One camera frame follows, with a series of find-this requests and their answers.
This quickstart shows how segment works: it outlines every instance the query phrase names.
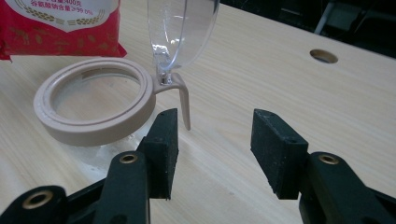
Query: transparent plastic container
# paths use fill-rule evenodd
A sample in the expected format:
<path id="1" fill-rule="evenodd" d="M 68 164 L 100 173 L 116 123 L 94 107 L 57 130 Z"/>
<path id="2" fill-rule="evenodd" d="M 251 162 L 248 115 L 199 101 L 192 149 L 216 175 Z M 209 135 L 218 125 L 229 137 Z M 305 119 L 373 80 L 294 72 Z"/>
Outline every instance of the transparent plastic container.
<path id="1" fill-rule="evenodd" d="M 136 149 L 161 112 L 155 110 L 155 96 L 162 91 L 180 90 L 184 124 L 190 129 L 188 89 L 172 70 L 201 53 L 218 8 L 219 0 L 148 0 L 156 76 L 125 59 L 99 58 L 72 64 L 43 83 L 35 112 L 49 134 L 64 143 L 60 146 L 86 166 L 82 170 L 88 176 L 103 177 L 108 168 L 103 164 Z"/>

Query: light wood tabletop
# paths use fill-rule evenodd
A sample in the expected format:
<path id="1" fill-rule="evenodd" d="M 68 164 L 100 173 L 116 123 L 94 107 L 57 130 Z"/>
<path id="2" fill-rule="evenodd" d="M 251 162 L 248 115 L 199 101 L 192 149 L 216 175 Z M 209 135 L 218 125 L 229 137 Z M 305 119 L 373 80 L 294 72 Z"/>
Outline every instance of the light wood tabletop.
<path id="1" fill-rule="evenodd" d="M 123 1 L 120 11 L 125 58 L 154 74 L 146 1 Z M 312 49 L 338 62 L 319 62 Z M 38 186 L 87 187 L 106 176 L 112 157 L 134 149 L 122 141 L 70 147 L 35 115 L 44 80 L 89 57 L 12 59 L 0 62 L 0 211 Z M 396 197 L 394 59 L 221 5 L 203 54 L 177 71 L 190 91 L 191 130 L 179 110 L 172 200 L 150 200 L 151 223 L 302 223 L 298 202 L 277 199 L 250 151 L 254 108 L 277 113 L 308 152 L 342 157 L 368 187 Z M 178 92 L 160 93 L 154 114 L 174 107 Z"/>

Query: wooden table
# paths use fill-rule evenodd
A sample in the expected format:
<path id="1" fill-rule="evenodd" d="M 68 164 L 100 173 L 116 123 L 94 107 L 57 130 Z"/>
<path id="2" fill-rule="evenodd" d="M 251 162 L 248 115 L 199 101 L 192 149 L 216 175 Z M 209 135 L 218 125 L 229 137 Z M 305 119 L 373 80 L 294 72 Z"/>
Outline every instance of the wooden table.
<path id="1" fill-rule="evenodd" d="M 146 1 L 123 1 L 121 15 L 126 58 L 153 74 Z M 321 63 L 312 49 L 338 62 Z M 35 116 L 41 83 L 85 59 L 0 62 L 0 211 L 38 186 L 76 192 L 106 176 L 111 158 L 129 149 L 61 144 Z M 276 198 L 250 152 L 254 108 L 277 113 L 309 152 L 341 156 L 367 186 L 396 197 L 395 60 L 221 5 L 204 53 L 178 72 L 190 90 L 192 129 L 179 114 L 172 200 L 151 200 L 152 223 L 302 222 L 297 201 Z M 154 113 L 173 107 L 177 91 L 164 92 Z"/>

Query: red bag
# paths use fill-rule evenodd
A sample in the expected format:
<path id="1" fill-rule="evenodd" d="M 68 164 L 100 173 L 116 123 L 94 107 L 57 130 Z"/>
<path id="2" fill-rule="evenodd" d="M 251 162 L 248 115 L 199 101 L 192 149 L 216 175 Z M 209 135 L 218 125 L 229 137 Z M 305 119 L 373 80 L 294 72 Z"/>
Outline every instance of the red bag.
<path id="1" fill-rule="evenodd" d="M 120 0 L 0 0 L 0 60 L 10 55 L 123 57 Z"/>

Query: beige plastic ring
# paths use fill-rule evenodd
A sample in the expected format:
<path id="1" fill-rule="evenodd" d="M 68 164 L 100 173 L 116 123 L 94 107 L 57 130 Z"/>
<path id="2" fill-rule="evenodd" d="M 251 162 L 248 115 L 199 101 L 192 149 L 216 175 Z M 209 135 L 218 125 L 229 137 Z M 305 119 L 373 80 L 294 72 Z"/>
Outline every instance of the beige plastic ring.
<path id="1" fill-rule="evenodd" d="M 140 90 L 126 110 L 103 119 L 72 120 L 58 115 L 53 106 L 56 94 L 70 80 L 103 68 L 121 70 L 124 76 L 138 80 Z M 99 146 L 117 141 L 140 128 L 155 106 L 153 79 L 139 64 L 120 58 L 98 58 L 75 63 L 47 79 L 35 95 L 35 113 L 49 134 L 74 146 Z"/>

